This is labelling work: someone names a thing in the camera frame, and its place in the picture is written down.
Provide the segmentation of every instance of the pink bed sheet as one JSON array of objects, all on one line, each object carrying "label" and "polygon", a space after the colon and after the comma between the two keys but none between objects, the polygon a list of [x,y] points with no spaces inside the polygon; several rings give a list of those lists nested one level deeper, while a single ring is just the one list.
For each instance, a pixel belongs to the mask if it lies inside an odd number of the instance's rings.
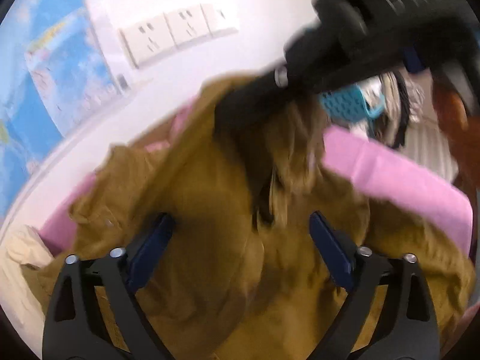
[{"label": "pink bed sheet", "polygon": [[77,233],[77,224],[71,220],[68,211],[79,197],[86,195],[95,185],[95,173],[89,173],[73,192],[57,207],[52,216],[38,231],[40,238],[53,256],[69,249]]},{"label": "pink bed sheet", "polygon": [[465,194],[397,152],[343,128],[329,127],[324,140],[327,169],[367,196],[422,216],[469,254],[473,211]]}]

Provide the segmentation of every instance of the blue basket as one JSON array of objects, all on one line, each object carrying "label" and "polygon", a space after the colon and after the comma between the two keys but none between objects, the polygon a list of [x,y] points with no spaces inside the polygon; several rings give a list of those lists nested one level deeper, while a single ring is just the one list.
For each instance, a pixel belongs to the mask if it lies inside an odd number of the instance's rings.
[{"label": "blue basket", "polygon": [[375,108],[370,108],[360,87],[355,84],[336,92],[326,92],[320,95],[320,102],[331,117],[358,123],[362,120],[372,121],[385,110],[385,97]]}]

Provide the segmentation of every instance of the wall socket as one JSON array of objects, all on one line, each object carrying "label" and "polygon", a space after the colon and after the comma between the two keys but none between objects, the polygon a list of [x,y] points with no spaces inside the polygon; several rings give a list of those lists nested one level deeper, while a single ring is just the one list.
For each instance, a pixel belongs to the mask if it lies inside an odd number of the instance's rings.
[{"label": "wall socket", "polygon": [[121,30],[121,33],[136,67],[175,50],[175,42],[164,15],[135,23]]},{"label": "wall socket", "polygon": [[177,46],[210,36],[200,5],[167,13],[166,20]]},{"label": "wall socket", "polygon": [[213,36],[230,35],[239,31],[240,23],[231,9],[216,4],[202,4],[202,10]]}]

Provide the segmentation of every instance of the blue map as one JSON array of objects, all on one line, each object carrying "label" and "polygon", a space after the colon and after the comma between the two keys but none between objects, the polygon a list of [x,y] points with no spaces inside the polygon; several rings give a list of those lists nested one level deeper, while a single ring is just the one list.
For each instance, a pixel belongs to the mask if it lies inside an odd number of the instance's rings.
[{"label": "blue map", "polygon": [[0,60],[1,224],[38,165],[119,93],[83,0],[15,0]]}]

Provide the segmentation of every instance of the brown cloth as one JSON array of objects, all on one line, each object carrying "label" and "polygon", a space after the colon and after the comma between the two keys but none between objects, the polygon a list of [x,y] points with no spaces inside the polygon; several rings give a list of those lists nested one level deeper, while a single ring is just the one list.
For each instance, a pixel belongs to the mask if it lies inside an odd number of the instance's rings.
[{"label": "brown cloth", "polygon": [[[169,212],[174,236],[136,298],[173,356],[305,360],[346,297],[308,233],[319,210],[357,245],[418,256],[444,342],[466,308],[472,264],[429,223],[322,169],[326,116],[315,99],[214,134],[215,102],[246,80],[207,85],[169,150],[112,150],[94,190],[71,210],[79,224],[72,250],[42,270],[24,268],[44,309],[67,254],[102,257],[127,245],[152,213]],[[384,296],[379,290],[356,348],[368,344]],[[114,343],[126,349],[105,292],[98,297]]]},{"label": "brown cloth", "polygon": [[450,152],[460,171],[480,188],[480,116],[467,116],[460,96],[433,82],[433,106],[438,125],[448,138]]}]

